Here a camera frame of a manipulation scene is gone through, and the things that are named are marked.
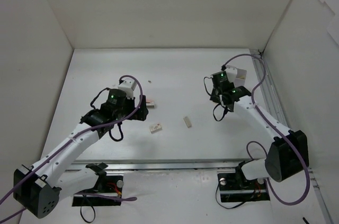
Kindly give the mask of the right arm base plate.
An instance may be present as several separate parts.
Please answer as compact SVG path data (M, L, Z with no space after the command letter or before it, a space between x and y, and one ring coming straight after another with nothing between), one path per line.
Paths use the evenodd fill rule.
M217 198L221 203L269 201L266 185L257 180L247 180L238 173L218 173Z

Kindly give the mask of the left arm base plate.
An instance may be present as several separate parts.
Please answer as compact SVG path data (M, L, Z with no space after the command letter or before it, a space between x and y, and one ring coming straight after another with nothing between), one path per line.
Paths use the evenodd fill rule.
M109 175L94 188L82 190L81 193L102 194L105 196L122 196L123 176ZM112 207L120 206L121 202L110 199L100 198L94 195L74 195L72 198L72 207Z

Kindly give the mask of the white eraser red logo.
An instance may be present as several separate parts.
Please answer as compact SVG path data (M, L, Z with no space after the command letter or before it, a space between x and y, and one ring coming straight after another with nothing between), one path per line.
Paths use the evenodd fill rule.
M162 130L162 125L160 123L152 124L149 126L150 133L157 133Z

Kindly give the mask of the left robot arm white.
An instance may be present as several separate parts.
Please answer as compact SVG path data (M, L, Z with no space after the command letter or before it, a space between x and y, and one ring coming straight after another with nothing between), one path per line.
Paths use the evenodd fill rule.
M77 192L91 189L102 191L106 185L104 163L88 164L74 175L67 168L91 145L125 120L145 121L148 115L146 97L135 101L132 89L108 88L107 100L81 117L69 136L54 150L27 167L14 171L13 198L38 219L49 215L59 201Z

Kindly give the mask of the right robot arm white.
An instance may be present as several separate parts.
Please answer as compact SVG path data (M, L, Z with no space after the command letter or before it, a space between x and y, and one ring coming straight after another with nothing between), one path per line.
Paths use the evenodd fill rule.
M253 94L244 86L235 87L225 71L211 75L211 98L225 108L224 113L234 112L255 129L261 140L270 143L265 159L241 165L234 175L237 186L246 188L257 178L271 178L276 182L306 170L309 166L306 135L292 131L255 103Z

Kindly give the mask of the white worn eraser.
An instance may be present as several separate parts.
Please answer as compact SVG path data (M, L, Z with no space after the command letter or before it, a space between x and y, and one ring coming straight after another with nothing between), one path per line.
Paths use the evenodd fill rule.
M183 120L184 120L185 125L187 126L187 128L191 128L192 127L192 123L191 123L189 117L184 117Z

